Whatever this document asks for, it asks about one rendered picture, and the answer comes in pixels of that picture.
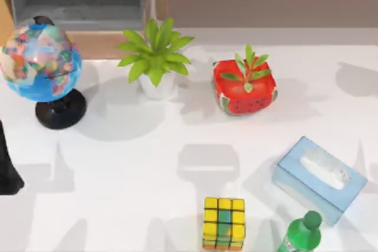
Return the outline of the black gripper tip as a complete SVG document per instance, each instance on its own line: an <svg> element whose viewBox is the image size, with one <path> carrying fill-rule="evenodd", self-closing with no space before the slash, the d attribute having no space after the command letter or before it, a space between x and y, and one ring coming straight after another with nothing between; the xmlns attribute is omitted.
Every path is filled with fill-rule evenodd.
<svg viewBox="0 0 378 252"><path fill-rule="evenodd" d="M0 195L15 195L24 187L24 181L15 169L6 144L0 120Z"/></svg>

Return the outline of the globe on black stand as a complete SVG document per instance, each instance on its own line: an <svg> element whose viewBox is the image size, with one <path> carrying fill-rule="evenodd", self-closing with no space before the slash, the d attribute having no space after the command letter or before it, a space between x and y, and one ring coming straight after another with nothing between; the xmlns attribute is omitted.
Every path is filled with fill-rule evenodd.
<svg viewBox="0 0 378 252"><path fill-rule="evenodd" d="M66 129L87 110L86 98L75 88L82 59L65 30L49 17L33 20L0 47L0 70L10 89L35 102L35 115L44 127Z"/></svg>

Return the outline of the plant in red watermelon pot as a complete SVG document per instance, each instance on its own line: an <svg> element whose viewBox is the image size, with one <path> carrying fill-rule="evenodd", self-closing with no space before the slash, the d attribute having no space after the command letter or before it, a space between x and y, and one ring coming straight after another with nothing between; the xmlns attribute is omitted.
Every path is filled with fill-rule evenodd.
<svg viewBox="0 0 378 252"><path fill-rule="evenodd" d="M213 86L220 108L229 115L256 113L270 106L278 96L276 81L268 65L269 56L256 55L250 44L245 58L213 63Z"/></svg>

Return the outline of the green plant in white pot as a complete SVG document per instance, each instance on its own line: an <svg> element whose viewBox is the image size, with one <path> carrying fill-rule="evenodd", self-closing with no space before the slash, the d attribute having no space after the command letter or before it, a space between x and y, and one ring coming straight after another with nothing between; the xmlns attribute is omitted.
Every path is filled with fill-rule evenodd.
<svg viewBox="0 0 378 252"><path fill-rule="evenodd" d="M124 30L126 41L117 48L128 52L118 67L129 66L128 82L139 81L143 93L154 100L168 98L175 88L177 74L187 76L191 63L181 50L194 40L173 29L173 19L158 24L153 18L145 26L145 35Z"/></svg>

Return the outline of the light blue tissue box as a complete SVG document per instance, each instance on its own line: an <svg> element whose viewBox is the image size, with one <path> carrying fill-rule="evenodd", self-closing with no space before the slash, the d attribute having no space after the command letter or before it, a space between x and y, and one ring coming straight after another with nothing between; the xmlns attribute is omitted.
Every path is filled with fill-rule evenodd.
<svg viewBox="0 0 378 252"><path fill-rule="evenodd" d="M367 184L365 176L305 136L277 162L272 181L304 207L319 212L329 226L339 221Z"/></svg>

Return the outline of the green bottle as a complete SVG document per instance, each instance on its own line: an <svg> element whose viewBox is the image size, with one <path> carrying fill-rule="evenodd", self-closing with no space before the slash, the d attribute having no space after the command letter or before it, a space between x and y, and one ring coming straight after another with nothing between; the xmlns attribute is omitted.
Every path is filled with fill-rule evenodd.
<svg viewBox="0 0 378 252"><path fill-rule="evenodd" d="M308 211L293 220L276 252L314 252L321 242L321 215Z"/></svg>

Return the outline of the yellow and green puzzle cube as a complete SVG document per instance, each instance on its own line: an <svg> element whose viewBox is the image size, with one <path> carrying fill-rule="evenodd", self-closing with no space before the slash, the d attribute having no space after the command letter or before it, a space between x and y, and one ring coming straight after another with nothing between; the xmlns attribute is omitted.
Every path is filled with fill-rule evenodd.
<svg viewBox="0 0 378 252"><path fill-rule="evenodd" d="M241 251L245 237L246 214L243 199L204 199L203 249Z"/></svg>

